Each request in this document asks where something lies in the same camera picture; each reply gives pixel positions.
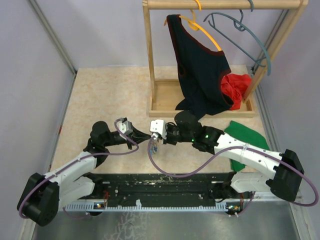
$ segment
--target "white cable tray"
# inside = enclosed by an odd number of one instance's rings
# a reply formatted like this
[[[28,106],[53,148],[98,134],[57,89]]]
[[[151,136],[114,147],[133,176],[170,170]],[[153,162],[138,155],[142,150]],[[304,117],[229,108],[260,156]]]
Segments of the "white cable tray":
[[[140,200],[136,206],[116,206],[95,209],[101,201],[75,201],[65,207],[67,212],[227,212],[225,202],[216,203],[215,206],[192,206],[192,207],[144,207]]]

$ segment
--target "orange hanger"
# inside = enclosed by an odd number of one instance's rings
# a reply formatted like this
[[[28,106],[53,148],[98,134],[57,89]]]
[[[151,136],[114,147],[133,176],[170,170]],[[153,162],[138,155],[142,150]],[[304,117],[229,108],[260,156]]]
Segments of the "orange hanger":
[[[199,0],[195,0],[195,1],[199,6],[199,11],[201,11],[202,7],[201,7],[201,4],[200,4]],[[181,16],[181,15],[179,16],[179,18],[187,20],[188,24],[189,24],[189,26],[190,26],[190,28],[192,30],[194,30],[194,31],[201,30],[211,40],[211,42],[215,45],[215,47],[218,49],[218,51],[221,51],[221,47],[216,42],[216,40],[205,29],[203,29],[199,24],[196,23],[196,14],[195,14],[195,12],[192,9],[190,9],[190,11],[191,11],[192,17],[193,17],[192,20],[187,18],[187,17],[185,17],[185,16]]]

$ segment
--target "hanger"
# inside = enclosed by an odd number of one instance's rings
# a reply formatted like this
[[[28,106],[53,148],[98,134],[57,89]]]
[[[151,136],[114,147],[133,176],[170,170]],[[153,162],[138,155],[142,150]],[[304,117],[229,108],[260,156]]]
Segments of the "hanger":
[[[253,11],[254,9],[254,4],[252,2],[252,0],[248,0],[251,4],[251,12]],[[224,36],[226,39],[228,39],[231,43],[233,43],[237,48],[239,48],[244,54],[246,54],[249,58],[251,58],[256,64],[258,64],[260,67],[266,67],[265,65],[262,65],[261,64],[261,61],[263,59],[266,59],[266,62],[267,62],[267,75],[269,76],[271,74],[271,61],[270,61],[270,56],[265,48],[265,46],[263,45],[263,43],[259,40],[259,38],[246,26],[242,23],[242,20],[244,18],[244,13],[243,11],[240,9],[240,14],[241,14],[241,18],[240,18],[240,21],[235,19],[234,17],[228,15],[228,14],[225,14],[225,13],[222,13],[222,12],[212,12],[210,13],[208,16],[205,17],[205,19],[203,20],[203,22],[205,22],[207,20],[207,18],[209,16],[211,16],[212,18],[212,23],[210,22],[210,20],[208,20],[208,23],[209,25],[214,29],[216,30],[218,33],[220,33],[222,36]],[[227,17],[231,20],[233,20],[233,25],[234,27],[239,30],[240,32],[244,32],[244,31],[247,31],[255,40],[256,42],[259,44],[259,46],[261,47],[263,53],[264,53],[264,57],[260,58],[260,59],[255,59],[253,56],[251,56],[246,50],[244,50],[242,47],[240,47],[237,43],[235,43],[233,40],[231,40],[228,36],[226,36],[224,33],[222,33],[218,28],[216,28],[216,25],[215,25],[215,19],[214,19],[214,15],[221,15],[221,16],[224,16],[224,17]]]
[[[199,6],[199,11],[201,11],[202,7],[201,7],[201,4],[200,4],[199,0],[195,0],[195,1]],[[192,17],[193,17],[192,20],[187,18],[187,17],[185,17],[185,16],[181,16],[181,15],[179,15],[179,18],[187,20],[187,22],[188,22],[188,24],[189,24],[189,26],[190,26],[190,28],[192,30],[194,30],[194,31],[201,30],[211,40],[211,42],[215,45],[215,47],[218,49],[218,51],[221,51],[221,47],[216,42],[216,40],[203,27],[201,27],[199,24],[196,23],[196,14],[195,14],[195,12],[192,9],[190,9],[190,11],[191,11]]]

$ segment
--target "green cloth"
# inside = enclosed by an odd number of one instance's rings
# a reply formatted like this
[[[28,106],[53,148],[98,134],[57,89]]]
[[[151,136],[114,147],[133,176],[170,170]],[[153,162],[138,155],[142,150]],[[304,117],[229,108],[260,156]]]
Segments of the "green cloth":
[[[224,132],[242,142],[251,144],[258,148],[270,150],[264,136],[238,122],[231,121],[230,125],[224,130]],[[246,167],[246,165],[232,159],[230,159],[230,165],[231,169],[235,172],[239,172]]]

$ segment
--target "floor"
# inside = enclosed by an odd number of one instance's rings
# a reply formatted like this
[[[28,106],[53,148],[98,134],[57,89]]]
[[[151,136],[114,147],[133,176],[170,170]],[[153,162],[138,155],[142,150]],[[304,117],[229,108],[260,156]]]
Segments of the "floor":
[[[244,65],[231,65],[232,73],[244,74]],[[157,78],[177,78],[176,66],[155,68]],[[77,73],[74,88],[52,163],[52,170],[75,158],[87,145],[92,125],[105,121],[114,131],[114,121],[127,117],[138,130],[149,133],[150,118],[147,113],[150,100],[150,75],[148,67],[105,67],[81,68]],[[173,122],[173,118],[161,118]],[[231,120],[239,122],[265,136],[259,113],[253,118],[202,118],[202,125],[224,130]],[[123,153],[124,145],[108,148],[111,153]],[[160,168],[171,173],[188,173],[197,169],[211,155],[199,152],[189,143],[160,145],[154,156]],[[230,172],[229,160],[217,157],[202,173]],[[255,171],[246,167],[245,171]],[[93,173],[158,173],[150,163],[147,142],[140,144],[140,150],[125,156],[110,156],[107,162],[93,170]]]
[[[83,212],[72,212],[83,216]],[[208,212],[59,212],[32,240],[298,240],[287,202],[254,202],[239,218]]]

